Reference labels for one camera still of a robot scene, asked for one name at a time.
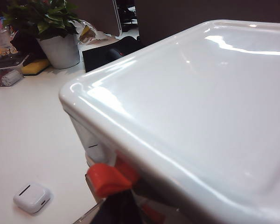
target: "clear plastic bag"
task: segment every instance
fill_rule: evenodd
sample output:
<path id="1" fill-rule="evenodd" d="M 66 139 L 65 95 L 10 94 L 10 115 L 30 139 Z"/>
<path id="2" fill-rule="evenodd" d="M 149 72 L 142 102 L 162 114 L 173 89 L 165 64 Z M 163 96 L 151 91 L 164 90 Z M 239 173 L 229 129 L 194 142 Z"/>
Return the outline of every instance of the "clear plastic bag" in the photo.
<path id="1" fill-rule="evenodd" d="M 79 44 L 89 45 L 91 41 L 107 39 L 107 36 L 103 32 L 97 31 L 92 24 L 84 20 L 81 20 L 81 23 L 75 22 L 75 27 L 79 33 Z"/>

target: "small white case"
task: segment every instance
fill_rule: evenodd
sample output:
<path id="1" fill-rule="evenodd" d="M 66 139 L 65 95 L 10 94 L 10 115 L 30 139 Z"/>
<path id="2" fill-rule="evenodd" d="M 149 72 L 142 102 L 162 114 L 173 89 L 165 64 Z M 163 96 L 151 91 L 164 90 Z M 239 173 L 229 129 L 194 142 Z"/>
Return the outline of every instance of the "small white case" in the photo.
<path id="1" fill-rule="evenodd" d="M 50 199 L 51 192 L 38 183 L 25 185 L 15 196 L 14 203 L 28 213 L 36 213 Z"/>

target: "desk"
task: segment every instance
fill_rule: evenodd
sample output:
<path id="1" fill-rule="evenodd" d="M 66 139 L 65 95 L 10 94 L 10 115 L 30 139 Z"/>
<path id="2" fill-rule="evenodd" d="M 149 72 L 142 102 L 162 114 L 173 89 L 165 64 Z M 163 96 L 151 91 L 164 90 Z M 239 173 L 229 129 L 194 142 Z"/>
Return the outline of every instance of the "desk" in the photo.
<path id="1" fill-rule="evenodd" d="M 58 99 L 60 88 L 83 73 L 81 57 L 69 69 L 49 67 L 13 87 L 0 87 L 0 224 L 71 224 L 96 204 L 85 182 L 84 149 Z M 30 181 L 54 195 L 34 216 L 13 203 L 14 194 Z"/>

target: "glossy white surface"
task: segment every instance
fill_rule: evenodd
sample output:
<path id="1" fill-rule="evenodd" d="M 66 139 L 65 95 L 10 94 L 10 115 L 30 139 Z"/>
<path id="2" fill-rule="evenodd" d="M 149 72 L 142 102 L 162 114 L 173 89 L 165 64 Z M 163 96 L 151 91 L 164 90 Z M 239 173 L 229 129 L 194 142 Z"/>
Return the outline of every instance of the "glossy white surface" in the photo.
<path id="1" fill-rule="evenodd" d="M 109 38 L 81 47 L 115 41 Z M 60 88 L 84 73 L 81 61 L 66 70 L 50 67 L 13 87 L 0 87 L 0 224 L 71 224 L 96 204 L 84 177 L 88 169 L 84 149 L 58 99 Z M 13 202 L 14 194 L 31 181 L 53 194 L 33 216 Z"/>
<path id="2" fill-rule="evenodd" d="M 60 99 L 184 211 L 280 223 L 280 24 L 203 23 L 80 76 Z"/>

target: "orange clip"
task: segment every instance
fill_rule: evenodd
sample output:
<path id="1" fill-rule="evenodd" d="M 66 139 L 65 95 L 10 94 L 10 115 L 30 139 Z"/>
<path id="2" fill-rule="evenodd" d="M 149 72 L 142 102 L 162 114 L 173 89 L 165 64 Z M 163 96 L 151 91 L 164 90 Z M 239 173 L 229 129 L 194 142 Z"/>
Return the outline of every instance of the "orange clip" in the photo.
<path id="1" fill-rule="evenodd" d="M 115 167 L 97 163 L 87 171 L 95 193 L 103 198 L 132 188 L 132 182 L 126 179 Z"/>

